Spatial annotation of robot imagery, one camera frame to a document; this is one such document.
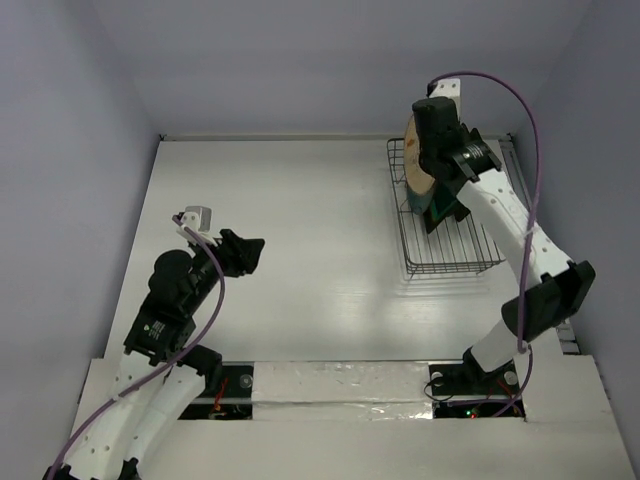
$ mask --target white table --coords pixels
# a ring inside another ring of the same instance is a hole
[[[456,359],[517,293],[506,264],[406,281],[384,141],[163,142],[105,359],[92,363],[78,419],[113,378],[154,260],[183,246],[171,215],[187,205],[212,207],[214,230],[266,240],[256,273],[229,280],[203,341],[227,361]],[[633,478],[592,359],[563,356],[555,332],[534,348],[527,423],[180,421],[145,480]],[[525,363],[517,360],[521,376]]]

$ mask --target white bracket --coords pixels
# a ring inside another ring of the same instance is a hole
[[[187,240],[187,242],[194,244],[195,242],[191,235],[184,231],[184,227],[189,227],[194,232],[198,233],[207,243],[215,245],[215,240],[209,234],[211,230],[211,209],[202,206],[189,206],[184,209],[184,215],[182,215],[182,227],[177,228],[178,235]]]
[[[458,111],[458,119],[460,119],[460,79],[459,78],[445,78],[438,80],[436,88],[429,98],[435,97],[447,97],[453,100],[456,104],[456,110]]]

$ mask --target cable clip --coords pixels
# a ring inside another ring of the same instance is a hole
[[[124,397],[121,397],[121,396],[120,396],[120,393],[122,393],[122,392],[118,392],[118,393],[116,393],[115,395],[112,395],[112,396],[111,396],[111,400],[113,400],[113,403],[114,403],[114,404],[116,404],[116,403],[118,403],[120,400],[124,399]]]
[[[529,230],[526,230],[524,232],[524,238],[525,240],[527,239],[527,237],[529,235],[533,235],[534,233],[536,233],[538,230],[540,230],[540,225],[538,225],[537,223],[533,224],[533,227],[531,227]]]

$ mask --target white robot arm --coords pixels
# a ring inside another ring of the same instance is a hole
[[[537,223],[532,232],[527,231],[529,213],[515,195],[500,161],[476,129],[469,131],[460,123],[460,80],[441,80],[429,93],[412,107],[421,168],[435,178],[436,188],[448,190],[447,198],[455,199],[482,223],[517,279],[522,271],[525,239],[532,234],[526,321],[520,327],[523,341],[531,342],[578,311],[595,271],[588,262],[574,263]],[[456,208],[448,211],[453,215]],[[500,372],[518,354],[518,298],[505,303],[501,313],[502,318],[489,334],[465,352],[462,374],[449,381],[481,382]]]
[[[171,250],[156,260],[145,298],[124,342],[125,351],[109,395],[113,405],[80,436],[75,448],[45,479],[134,480],[139,478],[173,423],[205,389],[220,387],[222,356],[196,345],[175,365],[195,330],[193,314],[219,280],[207,252],[189,236],[187,226],[215,252],[225,277],[254,272],[264,240],[242,239],[222,230],[209,236],[211,211],[188,207],[180,214],[178,233],[190,242],[194,256]],[[167,372],[138,385],[156,369]],[[123,398],[118,395],[131,390]]]

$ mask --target light purple wall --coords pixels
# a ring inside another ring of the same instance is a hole
[[[540,218],[596,283],[572,324],[604,377],[640,473],[640,2],[598,0],[535,103],[544,176]],[[533,177],[529,127],[516,136]]]
[[[157,134],[88,2],[0,7],[0,471],[42,478],[102,353]]]
[[[399,132],[426,82],[481,69],[534,98],[589,0],[93,0],[163,133]],[[516,101],[464,84],[465,120]]]

